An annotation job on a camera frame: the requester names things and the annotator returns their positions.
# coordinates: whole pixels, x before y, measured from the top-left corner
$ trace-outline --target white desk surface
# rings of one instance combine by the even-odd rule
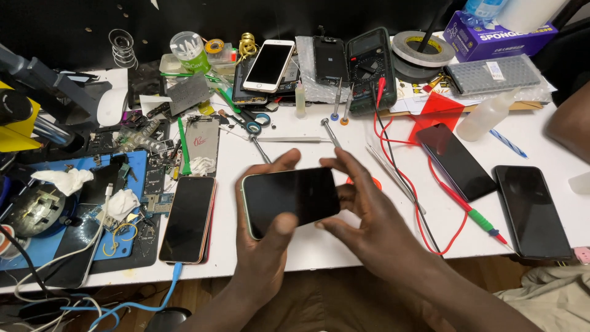
[[[126,70],[100,71],[97,74],[101,75],[102,80],[110,81],[113,87],[127,84]],[[223,104],[217,95],[212,97],[212,102]],[[215,104],[213,106],[215,110],[224,109],[226,112],[231,112],[228,106]],[[590,205],[590,196],[580,196],[572,192],[568,179],[590,171],[590,166],[543,136],[543,127],[555,109],[555,105],[550,104],[534,112],[512,112],[506,120],[496,126],[500,133],[527,153],[530,158],[528,160],[518,156],[492,135],[486,135],[478,142],[463,141],[463,144],[490,175],[492,168],[496,165],[529,165],[540,168],[545,175],[570,245],[572,247],[588,246],[590,245],[590,223],[584,206]],[[297,119],[294,110],[295,107],[280,107],[278,111],[269,113],[272,123],[277,128],[275,130],[270,127],[264,128],[260,137],[304,135],[328,137],[320,121],[323,118],[329,118],[333,105],[308,107],[306,120]],[[344,104],[340,106],[339,113],[342,114],[343,110]],[[406,140],[413,125],[414,122],[406,116],[395,118],[388,129],[389,137]],[[367,143],[370,143],[378,153],[382,153],[372,126],[372,116],[352,117],[348,126],[330,121],[330,127],[342,147],[351,152],[381,182],[383,192],[394,202],[408,227],[422,242],[413,205],[365,149]],[[241,128],[236,127],[233,130],[245,134]],[[171,138],[175,137],[177,132],[177,127],[172,125]],[[290,148],[298,148],[301,151],[301,161],[297,168],[317,167],[320,157],[334,157],[334,146],[329,142],[319,144],[267,142],[260,145],[272,160]],[[444,250],[461,224],[464,212],[434,181],[428,169],[426,154],[420,147],[409,147],[403,144],[392,144],[392,147],[398,167],[416,186],[419,202],[427,212],[425,215],[427,223],[439,248]],[[217,162],[218,185],[209,261],[203,265],[185,265],[181,279],[228,276],[234,273],[236,265],[234,183],[247,167],[262,164],[263,160],[253,143],[221,131]],[[333,173],[337,185],[345,183],[346,175],[338,171]],[[491,193],[471,205],[484,215],[506,239],[510,237],[497,193]],[[354,226],[360,222],[348,211],[341,212],[339,217]],[[166,223],[167,219],[162,218],[158,248],[162,244]],[[509,253],[507,248],[469,219],[444,257],[460,258],[506,253]],[[348,248],[330,233],[308,224],[295,231],[288,249],[286,270],[313,270],[354,265],[360,265],[360,262]],[[152,266],[144,268],[93,274],[88,276],[86,286],[170,280],[172,268],[161,261],[156,261]],[[35,289],[38,289],[36,284],[28,284],[22,288],[23,291]],[[14,287],[0,288],[0,292],[13,290]]]

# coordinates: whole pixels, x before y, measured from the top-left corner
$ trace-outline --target blue silicone mat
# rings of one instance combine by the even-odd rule
[[[110,155],[103,155],[100,157],[102,165],[109,165],[110,162]],[[129,174],[127,175],[127,188],[133,190],[133,193],[138,198],[141,198],[143,194],[143,185],[145,182],[145,175],[146,175],[146,164],[148,159],[148,152],[147,151],[135,151],[135,152],[128,152],[127,157],[129,158],[129,166],[131,166],[133,173],[137,177],[137,182],[131,177]],[[39,170],[54,170],[54,171],[63,171],[66,169],[66,164],[73,164],[74,168],[79,170],[89,170],[93,167],[96,167],[96,163],[92,160],[92,157],[89,158],[81,158],[81,159],[72,159],[72,160],[65,160],[65,161],[52,161],[52,162],[40,162],[38,164],[32,164],[30,167]],[[139,208],[133,209],[132,213],[137,214]],[[44,239],[31,239],[31,244],[27,248],[27,253],[31,257],[33,265],[41,266],[50,260],[53,259],[55,252],[57,251],[57,247],[60,245],[61,238],[64,236],[65,228],[58,232],[57,234],[46,237]],[[133,241],[121,241],[121,239],[129,239],[135,234],[135,229],[131,227],[131,230],[123,235],[115,236],[115,241],[119,243],[119,247],[117,248],[117,252],[113,256],[106,256],[103,254],[103,245],[105,245],[105,250],[107,253],[111,253],[112,251],[110,248],[113,245],[113,236],[111,233],[106,232],[100,240],[99,247],[96,249],[96,254],[94,256],[95,261],[100,261],[103,259],[111,259],[111,258],[121,258],[127,257],[131,254],[131,247],[133,245]],[[0,271],[3,270],[10,270],[10,269],[19,269],[19,268],[26,268],[27,262],[24,260],[22,256],[19,256],[13,260],[7,261],[0,259]]]

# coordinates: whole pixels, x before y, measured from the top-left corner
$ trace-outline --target multimeter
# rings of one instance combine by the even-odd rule
[[[350,81],[355,84],[350,112],[356,116],[375,112],[371,82],[375,82],[377,90],[381,77],[385,78],[385,88],[379,109],[391,108],[398,100],[398,94],[387,29],[379,27],[351,39],[346,44],[346,55]]]

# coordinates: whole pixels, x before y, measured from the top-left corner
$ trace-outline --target gold ribbon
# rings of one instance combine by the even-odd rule
[[[242,39],[240,39],[240,59],[235,62],[237,66],[240,61],[247,58],[248,56],[253,56],[256,54],[256,42],[254,41],[254,35],[249,32],[244,32],[242,34]]]

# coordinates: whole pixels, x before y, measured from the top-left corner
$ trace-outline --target purple box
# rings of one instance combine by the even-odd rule
[[[453,46],[459,62],[487,60],[526,54],[534,56],[555,35],[557,29],[550,23],[530,34],[520,34],[490,24],[486,28],[467,27],[460,12],[455,12],[444,31],[444,39]]]

